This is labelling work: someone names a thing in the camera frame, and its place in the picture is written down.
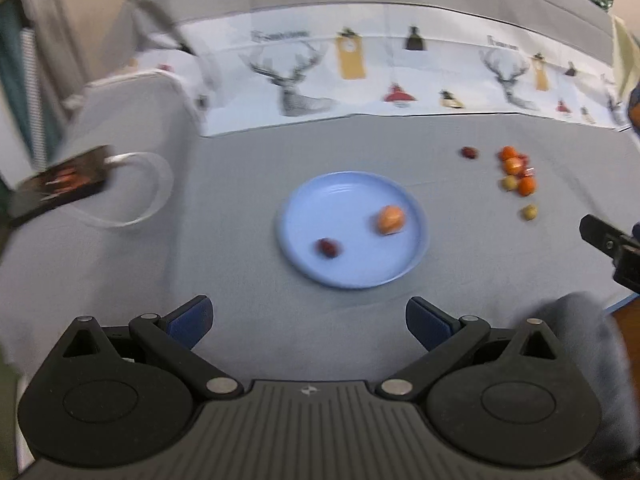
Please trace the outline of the orange fruit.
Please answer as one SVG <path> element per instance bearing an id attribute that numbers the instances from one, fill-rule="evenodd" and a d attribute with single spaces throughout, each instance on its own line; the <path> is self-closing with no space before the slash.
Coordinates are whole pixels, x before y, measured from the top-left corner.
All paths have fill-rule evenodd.
<path id="1" fill-rule="evenodd" d="M 521 157 L 511 157 L 503 162 L 503 170 L 508 176 L 518 177 L 524 167 L 525 162 Z"/>
<path id="2" fill-rule="evenodd" d="M 405 223 L 405 211 L 397 205 L 383 207 L 376 217 L 376 229 L 381 235 L 398 233 L 404 228 Z"/>

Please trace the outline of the blue round plate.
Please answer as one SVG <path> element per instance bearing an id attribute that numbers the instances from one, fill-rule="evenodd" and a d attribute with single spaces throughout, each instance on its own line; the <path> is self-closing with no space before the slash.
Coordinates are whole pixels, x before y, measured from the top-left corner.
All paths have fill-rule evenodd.
<path id="1" fill-rule="evenodd" d="M 376 217 L 385 206 L 405 211 L 404 228 L 381 235 Z M 290 195 L 276 222 L 285 258 L 306 278 L 334 288 L 366 289 L 402 278 L 422 260 L 430 231 L 422 207 L 401 185 L 362 171 L 322 174 Z M 342 246 L 334 259 L 317 249 L 320 238 Z"/>

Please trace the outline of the yellow green small fruit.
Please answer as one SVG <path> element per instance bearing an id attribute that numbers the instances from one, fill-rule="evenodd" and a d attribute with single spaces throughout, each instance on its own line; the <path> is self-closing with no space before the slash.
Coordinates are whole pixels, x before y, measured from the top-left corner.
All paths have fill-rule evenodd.
<path id="1" fill-rule="evenodd" d="M 528 204 L 521 210 L 522 218 L 527 221 L 532 221 L 537 218 L 538 208 L 535 204 Z"/>
<path id="2" fill-rule="evenodd" d="M 505 176 L 501 180 L 501 186 L 506 192 L 515 191 L 518 188 L 518 178 L 515 176 Z"/>

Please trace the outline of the dark red jujube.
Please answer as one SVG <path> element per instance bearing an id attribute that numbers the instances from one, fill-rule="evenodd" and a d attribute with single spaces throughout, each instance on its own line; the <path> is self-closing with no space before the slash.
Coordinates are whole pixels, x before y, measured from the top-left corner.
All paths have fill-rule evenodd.
<path id="1" fill-rule="evenodd" d="M 322 256 L 325 256 L 328 259 L 337 258 L 342 252 L 342 246 L 337 240 L 332 240 L 332 238 L 326 237 L 318 240 L 317 249 Z"/>
<path id="2" fill-rule="evenodd" d="M 467 159 L 477 159 L 478 157 L 477 149 L 473 148 L 472 146 L 464 146 L 460 150 L 460 154 Z"/>

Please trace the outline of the orange cushion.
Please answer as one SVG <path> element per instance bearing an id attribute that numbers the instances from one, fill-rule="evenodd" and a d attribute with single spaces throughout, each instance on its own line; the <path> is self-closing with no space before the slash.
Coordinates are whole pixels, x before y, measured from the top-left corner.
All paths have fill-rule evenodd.
<path id="1" fill-rule="evenodd" d="M 640 134 L 640 84 L 637 84 L 629 95 L 628 118 L 634 131 Z"/>

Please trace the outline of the grey trouser knee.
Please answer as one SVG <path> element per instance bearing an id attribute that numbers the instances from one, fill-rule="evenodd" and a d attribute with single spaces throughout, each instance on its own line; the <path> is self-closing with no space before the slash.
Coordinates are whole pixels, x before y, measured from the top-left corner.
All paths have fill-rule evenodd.
<path id="1" fill-rule="evenodd" d="M 603 479 L 637 479 L 639 402 L 615 321 L 586 292 L 535 304 L 520 316 L 526 318 L 547 323 L 600 403 L 600 427 L 582 462 Z"/>

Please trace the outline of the grey deer print sofa cover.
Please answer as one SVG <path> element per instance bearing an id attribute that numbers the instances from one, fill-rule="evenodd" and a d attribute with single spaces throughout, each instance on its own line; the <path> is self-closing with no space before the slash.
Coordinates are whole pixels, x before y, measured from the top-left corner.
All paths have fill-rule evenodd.
<path id="1" fill-rule="evenodd" d="M 54 160 L 106 145 L 111 172 L 2 252 L 1 350 L 22 374 L 78 316 L 125 325 L 198 295 L 215 315 L 198 353 L 240 382 L 376 382 L 423 354 L 405 326 L 414 296 L 497 327 L 571 292 L 603 310 L 628 296 L 579 234 L 586 214 L 623 231 L 639 219 L 612 22 L 590 1 L 120 7 L 94 74 L 50 61 L 68 116 Z M 528 155 L 532 195 L 502 188 L 507 145 Z M 422 207 L 430 244 L 402 278 L 334 288 L 283 255 L 283 204 L 339 171 Z"/>

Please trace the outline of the black smartphone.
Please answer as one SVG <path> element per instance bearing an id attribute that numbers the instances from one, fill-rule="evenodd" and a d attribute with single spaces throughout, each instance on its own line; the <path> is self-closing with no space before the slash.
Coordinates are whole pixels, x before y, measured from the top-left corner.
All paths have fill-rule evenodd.
<path id="1" fill-rule="evenodd" d="M 98 146 L 21 182 L 10 195 L 9 226 L 22 226 L 48 211 L 102 192 L 111 169 L 111 149 Z"/>

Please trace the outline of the orange mandarin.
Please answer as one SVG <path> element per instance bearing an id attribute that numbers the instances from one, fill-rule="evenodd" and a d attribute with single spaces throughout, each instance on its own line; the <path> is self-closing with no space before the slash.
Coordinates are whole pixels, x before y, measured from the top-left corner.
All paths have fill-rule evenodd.
<path id="1" fill-rule="evenodd" d="M 514 146 L 507 145 L 500 151 L 499 156 L 503 162 L 506 162 L 511 158 L 518 158 L 518 151 Z"/>
<path id="2" fill-rule="evenodd" d="M 534 177 L 522 177 L 518 180 L 518 194 L 523 197 L 532 195 L 537 189 L 537 181 Z"/>

